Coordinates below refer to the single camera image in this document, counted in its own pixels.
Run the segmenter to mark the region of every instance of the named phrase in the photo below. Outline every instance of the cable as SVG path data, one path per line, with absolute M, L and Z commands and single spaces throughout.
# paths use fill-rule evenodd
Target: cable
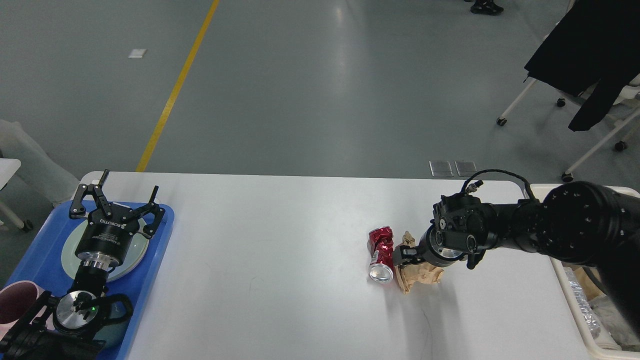
M 596 275 L 593 273 L 593 270 L 591 268 L 586 267 L 586 266 L 583 266 L 582 269 L 584 270 L 584 273 L 587 274 L 587 277 L 589 278 L 589 280 L 591 280 L 591 282 L 593 282 L 593 284 L 600 291 L 602 291 L 602 293 L 604 293 L 604 295 L 606 295 L 607 292 L 605 291 L 604 285 L 602 284 L 602 282 L 600 282 L 600 280 L 598 280 Z
M 510 172 L 507 170 L 500 170 L 497 168 L 489 168 L 486 170 L 480 170 L 478 172 L 476 172 L 475 174 L 471 175 L 470 178 L 468 178 L 467 180 L 465 180 L 465 183 L 462 184 L 462 190 L 460 190 L 460 193 L 465 193 L 465 189 L 467 188 L 467 186 L 469 185 L 469 183 L 471 182 L 471 180 L 473 180 L 476 176 L 480 175 L 480 174 L 484 174 L 485 172 L 500 172 L 502 174 L 507 174 L 509 176 L 513 176 L 516 177 L 520 180 L 522 180 L 522 182 L 524 183 L 524 190 L 527 192 L 527 195 L 529 196 L 530 199 L 534 199 L 537 200 L 535 195 L 533 195 L 533 191 L 531 190 L 531 184 L 529 183 L 528 180 L 526 180 L 524 178 L 524 176 L 520 176 L 514 172 Z

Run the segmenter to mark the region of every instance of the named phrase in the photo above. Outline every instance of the black jacket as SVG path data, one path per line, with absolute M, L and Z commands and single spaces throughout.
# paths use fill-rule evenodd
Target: black jacket
M 639 24 L 640 0 L 580 0 L 525 65 L 530 77 L 574 96 L 598 83 L 569 129 L 599 123 L 640 73 Z

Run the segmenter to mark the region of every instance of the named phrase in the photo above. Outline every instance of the gray floor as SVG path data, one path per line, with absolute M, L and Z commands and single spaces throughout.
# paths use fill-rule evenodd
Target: gray floor
M 462 0 L 221 0 L 147 170 L 430 178 L 429 160 L 472 160 L 557 183 L 611 125 L 572 133 L 577 107 L 544 84 L 495 125 L 566 8 L 499 4 L 487 17 Z M 78 178 L 133 171 L 210 5 L 0 3 L 0 119 Z M 638 188 L 639 140 L 574 174 Z M 51 210 L 19 180 L 0 199 L 36 226 Z M 0 284 L 32 237 L 0 232 Z

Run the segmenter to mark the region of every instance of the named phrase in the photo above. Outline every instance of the red can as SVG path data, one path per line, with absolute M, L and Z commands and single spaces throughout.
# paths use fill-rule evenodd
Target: red can
M 394 234 L 389 226 L 380 227 L 369 233 L 369 251 L 371 263 L 369 264 L 369 276 L 374 281 L 387 283 L 394 279 Z

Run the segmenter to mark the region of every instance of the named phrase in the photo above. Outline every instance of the screw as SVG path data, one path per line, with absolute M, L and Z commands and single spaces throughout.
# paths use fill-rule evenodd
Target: screw
M 467 236 L 467 248 L 471 252 L 475 252 L 477 249 L 476 238 L 473 235 Z

